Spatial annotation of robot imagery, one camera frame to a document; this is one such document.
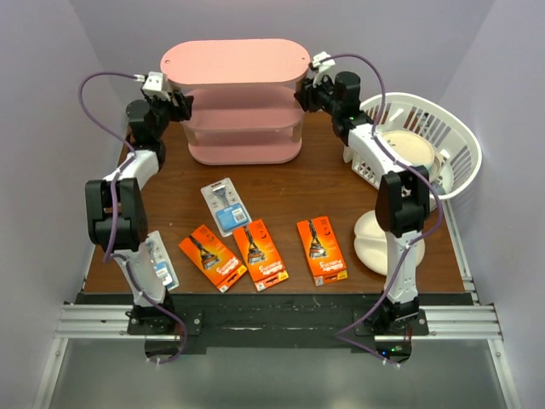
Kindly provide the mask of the pink three-tier wooden shelf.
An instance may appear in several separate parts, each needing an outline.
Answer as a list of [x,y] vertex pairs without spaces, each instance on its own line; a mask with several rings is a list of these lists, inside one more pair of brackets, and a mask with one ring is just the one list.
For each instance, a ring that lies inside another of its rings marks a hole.
[[304,112],[295,100],[310,56],[284,38],[194,40],[160,68],[193,98],[182,123],[193,158],[206,165],[283,164],[301,151]]

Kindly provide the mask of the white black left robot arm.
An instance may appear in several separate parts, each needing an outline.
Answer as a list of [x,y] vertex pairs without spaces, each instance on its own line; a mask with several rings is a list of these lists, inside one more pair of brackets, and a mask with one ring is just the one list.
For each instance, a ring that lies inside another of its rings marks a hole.
[[106,260],[122,269],[133,294],[131,322],[157,334],[183,333],[169,291],[146,247],[148,220],[141,191],[164,166],[163,134],[172,122],[191,119],[194,99],[179,90],[165,99],[146,96],[126,107],[126,159],[108,176],[88,181],[85,201],[89,237]]

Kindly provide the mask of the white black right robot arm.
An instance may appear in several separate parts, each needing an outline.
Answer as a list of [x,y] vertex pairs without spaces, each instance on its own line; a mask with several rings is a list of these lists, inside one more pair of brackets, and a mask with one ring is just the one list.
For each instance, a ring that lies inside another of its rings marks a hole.
[[386,235],[387,280],[370,311],[361,319],[374,332],[399,334],[419,313],[415,245],[430,213],[426,167],[405,162],[376,130],[376,123],[360,110],[360,77],[341,72],[335,78],[304,78],[295,98],[306,112],[330,115],[332,128],[346,147],[370,160],[380,177],[375,216]]

